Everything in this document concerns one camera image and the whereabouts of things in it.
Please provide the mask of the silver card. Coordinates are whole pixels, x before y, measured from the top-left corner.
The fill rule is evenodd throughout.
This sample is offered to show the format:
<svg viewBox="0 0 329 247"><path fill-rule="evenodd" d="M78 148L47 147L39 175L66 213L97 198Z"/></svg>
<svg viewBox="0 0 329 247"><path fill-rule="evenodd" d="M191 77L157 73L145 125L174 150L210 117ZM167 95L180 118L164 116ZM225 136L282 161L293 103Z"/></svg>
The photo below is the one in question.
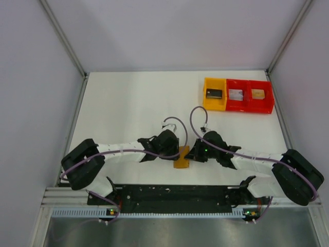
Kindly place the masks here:
<svg viewBox="0 0 329 247"><path fill-rule="evenodd" d="M229 89L228 96L229 96L230 100L243 101L243 98L244 98L243 90Z"/></svg>

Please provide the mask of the yellow leather card holder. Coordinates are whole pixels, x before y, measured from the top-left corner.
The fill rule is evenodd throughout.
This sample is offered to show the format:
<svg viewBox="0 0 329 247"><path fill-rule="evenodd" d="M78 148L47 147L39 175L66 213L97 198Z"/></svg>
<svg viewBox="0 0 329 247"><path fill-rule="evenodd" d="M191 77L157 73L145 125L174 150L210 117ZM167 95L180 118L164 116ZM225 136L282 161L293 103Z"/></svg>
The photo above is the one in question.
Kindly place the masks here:
<svg viewBox="0 0 329 247"><path fill-rule="evenodd" d="M190 166L189 160L185 159L185 156L189 153L190 147L189 146L180 146L179 152L180 157L178 160L174 161L173 168L175 169L187 169Z"/></svg>

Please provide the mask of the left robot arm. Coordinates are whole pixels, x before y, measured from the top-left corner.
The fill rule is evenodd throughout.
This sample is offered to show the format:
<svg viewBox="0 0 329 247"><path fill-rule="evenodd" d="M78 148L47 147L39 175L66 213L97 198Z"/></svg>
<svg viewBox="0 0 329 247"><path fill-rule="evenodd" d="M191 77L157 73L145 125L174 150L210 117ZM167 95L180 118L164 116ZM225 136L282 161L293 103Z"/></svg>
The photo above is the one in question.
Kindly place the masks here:
<svg viewBox="0 0 329 247"><path fill-rule="evenodd" d="M127 144L96 144L89 138L61 160L61 179L68 181L72 190L92 191L105 204L111 204L117 195L110 179L109 165L149 162L157 157L177 160L178 146L179 138L168 128L157 136L140 138Z"/></svg>

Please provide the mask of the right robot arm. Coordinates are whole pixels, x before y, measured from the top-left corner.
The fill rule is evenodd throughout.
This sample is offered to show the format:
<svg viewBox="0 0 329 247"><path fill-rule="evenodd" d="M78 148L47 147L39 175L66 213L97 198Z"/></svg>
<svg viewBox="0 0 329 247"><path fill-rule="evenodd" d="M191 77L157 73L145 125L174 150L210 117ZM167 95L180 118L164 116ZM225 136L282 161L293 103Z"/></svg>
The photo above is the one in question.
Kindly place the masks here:
<svg viewBox="0 0 329 247"><path fill-rule="evenodd" d="M205 163L216 160L225 168L253 172L240 183L240 198L250 204L261 197L286 196L298 205L307 206L318 197L324 176L298 151L261 153L228 145L215 131L198 138L185 156Z"/></svg>

